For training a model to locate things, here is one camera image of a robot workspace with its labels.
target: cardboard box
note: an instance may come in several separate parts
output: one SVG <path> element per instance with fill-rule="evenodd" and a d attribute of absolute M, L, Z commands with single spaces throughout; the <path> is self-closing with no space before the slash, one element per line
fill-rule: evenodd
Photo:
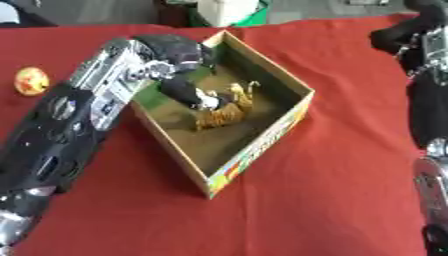
<path fill-rule="evenodd" d="M 204 42 L 219 59 L 218 74 L 191 74 L 199 88 L 222 92 L 232 82 L 254 88 L 254 110 L 243 122 L 195 131 L 195 113 L 148 86 L 132 107 L 149 132 L 209 197 L 230 183 L 304 117 L 314 90 L 228 31 Z"/>

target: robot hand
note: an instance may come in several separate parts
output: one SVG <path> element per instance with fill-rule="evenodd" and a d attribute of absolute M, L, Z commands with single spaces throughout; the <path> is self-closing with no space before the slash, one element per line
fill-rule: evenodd
<path fill-rule="evenodd" d="M 0 256 L 33 229 L 54 195 L 70 188 L 149 80 L 174 100 L 200 103 L 192 86 L 182 87 L 186 80 L 164 86 L 200 66 L 214 68 L 212 51 L 188 38 L 118 38 L 47 93 L 0 149 Z"/>
<path fill-rule="evenodd" d="M 412 137 L 426 156 L 414 180 L 426 218 L 428 255 L 448 255 L 448 16 L 439 0 L 407 0 L 419 16 L 374 31 L 372 45 L 395 55 L 411 80 L 407 88 Z"/>

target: toy figure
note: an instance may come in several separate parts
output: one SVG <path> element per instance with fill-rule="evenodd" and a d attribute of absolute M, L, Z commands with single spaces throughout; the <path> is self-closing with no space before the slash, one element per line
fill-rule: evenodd
<path fill-rule="evenodd" d="M 217 110 L 204 109 L 200 111 L 196 116 L 196 130 L 201 131 L 243 121 L 253 108 L 253 86 L 260 86 L 260 83 L 252 81 L 249 83 L 247 91 L 244 91 L 240 84 L 232 83 L 228 88 L 230 95 L 208 91 L 206 93 L 208 97 L 230 98 L 230 101 Z"/>

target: small ball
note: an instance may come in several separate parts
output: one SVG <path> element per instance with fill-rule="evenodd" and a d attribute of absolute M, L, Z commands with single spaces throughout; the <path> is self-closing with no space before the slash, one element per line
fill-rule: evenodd
<path fill-rule="evenodd" d="M 40 68 L 28 67 L 21 69 L 15 78 L 14 86 L 25 96 L 35 96 L 43 93 L 50 85 L 50 79 Z"/>

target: red tablecloth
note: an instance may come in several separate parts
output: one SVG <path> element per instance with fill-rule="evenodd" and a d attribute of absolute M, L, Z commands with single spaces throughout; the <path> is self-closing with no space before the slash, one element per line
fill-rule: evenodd
<path fill-rule="evenodd" d="M 407 128 L 407 80 L 368 33 L 399 16 L 233 30 L 317 90 L 306 120 L 207 201 L 128 110 L 73 190 L 18 255 L 424 255 Z M 216 29 L 177 33 L 202 39 Z M 152 25 L 0 31 L 0 138 L 36 98 L 15 72 L 67 77 L 104 41 Z"/>

